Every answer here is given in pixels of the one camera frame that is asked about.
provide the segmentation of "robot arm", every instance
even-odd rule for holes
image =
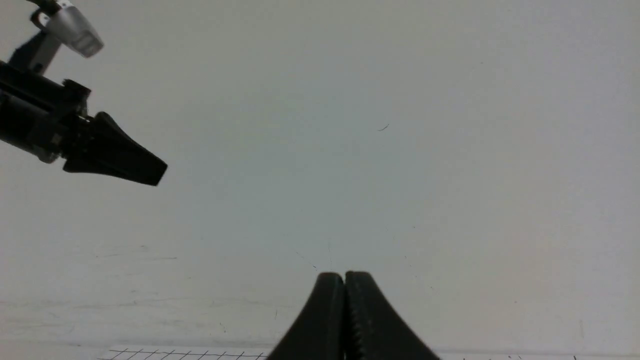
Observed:
[[[67,172],[157,185],[166,163],[128,137],[107,113],[89,116],[91,90],[43,76],[61,44],[85,57],[102,49],[91,24],[66,0],[30,1],[40,7],[31,17],[40,32],[8,63],[0,61],[0,140],[45,163],[62,157]]]

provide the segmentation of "black grid lines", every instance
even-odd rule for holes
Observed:
[[[114,354],[112,356],[99,357],[97,360],[261,360],[266,359],[268,356],[261,353],[251,354],[247,351],[241,351],[239,354],[231,353],[224,351],[222,353],[219,352],[209,352],[208,350],[204,352],[193,352],[192,350],[183,350],[182,352],[176,351],[175,349],[171,351],[160,351],[159,349],[155,350],[129,350],[128,348],[124,350],[109,350],[109,353]]]

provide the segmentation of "grid paper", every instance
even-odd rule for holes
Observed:
[[[435,351],[441,360],[640,360],[639,356],[596,356],[585,354],[468,353]],[[266,360],[269,348],[152,347],[119,345],[97,360]]]
[[[112,347],[97,360],[264,360],[270,349],[205,347]]]

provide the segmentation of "white backdrop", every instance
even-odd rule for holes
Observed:
[[[640,352],[639,1],[76,4],[47,75],[169,170],[0,144],[0,339],[272,344],[360,269],[437,349]]]

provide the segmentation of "table surface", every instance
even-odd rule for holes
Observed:
[[[76,5],[47,76],[169,170],[0,144],[0,339],[272,346],[354,269],[437,350],[640,353],[639,1]]]

